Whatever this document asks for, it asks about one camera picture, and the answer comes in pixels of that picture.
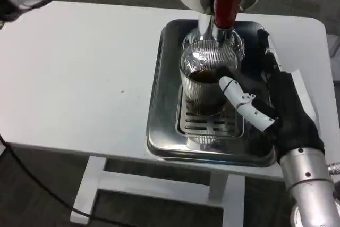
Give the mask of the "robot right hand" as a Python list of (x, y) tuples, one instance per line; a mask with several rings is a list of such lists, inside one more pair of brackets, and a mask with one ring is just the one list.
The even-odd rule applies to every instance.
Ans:
[(259, 29), (257, 37), (261, 47), (261, 75), (270, 103), (245, 91), (225, 66), (216, 71), (221, 91), (242, 117), (269, 137), (278, 159), (298, 148), (313, 148), (323, 153), (325, 146), (318, 134), (315, 112), (304, 106), (311, 106), (311, 102), (306, 98), (303, 80), (298, 73), (282, 70), (265, 29)]

